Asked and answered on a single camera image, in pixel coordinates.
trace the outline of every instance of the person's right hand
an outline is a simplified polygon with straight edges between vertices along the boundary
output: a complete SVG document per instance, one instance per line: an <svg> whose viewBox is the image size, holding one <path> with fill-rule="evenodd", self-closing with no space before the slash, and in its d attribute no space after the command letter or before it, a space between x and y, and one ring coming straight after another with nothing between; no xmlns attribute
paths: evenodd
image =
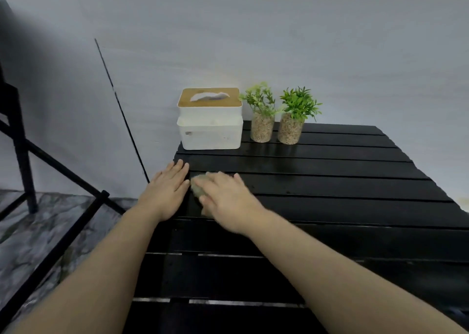
<svg viewBox="0 0 469 334"><path fill-rule="evenodd" d="M253 217L266 210L237 173L231 177L223 172L208 172L207 178L196 178L194 182L207 194L199 199L204 208L233 233L246 235Z"/></svg>

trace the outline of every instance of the black metal frame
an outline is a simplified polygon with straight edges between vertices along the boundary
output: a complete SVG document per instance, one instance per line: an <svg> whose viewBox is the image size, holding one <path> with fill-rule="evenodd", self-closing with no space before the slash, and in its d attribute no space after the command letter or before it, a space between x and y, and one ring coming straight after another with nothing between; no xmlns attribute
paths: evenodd
<svg viewBox="0 0 469 334"><path fill-rule="evenodd" d="M55 245L51 252L47 254L42 262L36 267L31 276L21 285L20 289L15 292L13 297L0 310L1 333L14 318L15 314L20 310L21 306L27 301L28 297L34 292L37 286L61 258L65 250L79 235L80 231L84 229L98 209L103 204L112 208L119 214L123 214L125 209L120 207L113 200L110 200L109 193L104 190L100 192L98 189L91 186L91 184L62 165L59 161L51 157L48 153L26 139L18 90L3 81L1 70L0 113L6 115L8 118L9 125L0 120L0 132L3 132L13 139L16 158L20 167L21 180L24 186L24 193L0 212L0 221L15 210L16 207L20 206L24 201L27 201L30 213L38 211L38 202L36 200L36 191L34 189L32 178L29 152L96 197L91 205Z"/></svg>

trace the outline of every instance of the potted plant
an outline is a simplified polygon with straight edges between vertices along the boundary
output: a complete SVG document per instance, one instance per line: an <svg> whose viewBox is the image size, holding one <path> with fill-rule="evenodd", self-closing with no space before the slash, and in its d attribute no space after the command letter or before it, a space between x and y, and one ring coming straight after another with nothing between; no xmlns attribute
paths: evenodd
<svg viewBox="0 0 469 334"><path fill-rule="evenodd" d="M287 145L296 144L300 140L304 121L309 116L316 121L316 115L322 114L318 108L322 103L313 99L310 91L306 87L291 90L287 88L283 91L280 99L283 100L286 108L280 120L278 141Z"/></svg>
<svg viewBox="0 0 469 334"><path fill-rule="evenodd" d="M268 142L272 137L275 114L280 110L275 109L275 99L272 97L270 87L266 82L261 82L240 93L240 100L246 101L254 115L251 121L251 139L255 142Z"/></svg>

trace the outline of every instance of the white plastic container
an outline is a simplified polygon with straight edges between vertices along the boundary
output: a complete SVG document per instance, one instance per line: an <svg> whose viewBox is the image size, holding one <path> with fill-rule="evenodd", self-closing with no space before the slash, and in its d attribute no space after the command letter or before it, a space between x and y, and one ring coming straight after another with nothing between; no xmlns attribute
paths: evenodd
<svg viewBox="0 0 469 334"><path fill-rule="evenodd" d="M186 88L177 124L186 150L237 149L243 132L238 88Z"/></svg>

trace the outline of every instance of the marble floor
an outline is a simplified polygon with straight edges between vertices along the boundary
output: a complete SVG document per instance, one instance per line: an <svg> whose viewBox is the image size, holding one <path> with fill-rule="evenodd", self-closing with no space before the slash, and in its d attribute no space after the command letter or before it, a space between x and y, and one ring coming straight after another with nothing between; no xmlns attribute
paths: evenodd
<svg viewBox="0 0 469 334"><path fill-rule="evenodd" d="M0 210L20 195L21 192L18 191L0 190ZM0 221L0 308L13 296L93 199L91 196L38 193L39 211L36 214L29 214L24 202ZM136 202L134 199L115 201L125 209L132 207ZM118 213L103 205L28 298L13 322L29 313L36 303L63 281L112 229L119 218Z"/></svg>

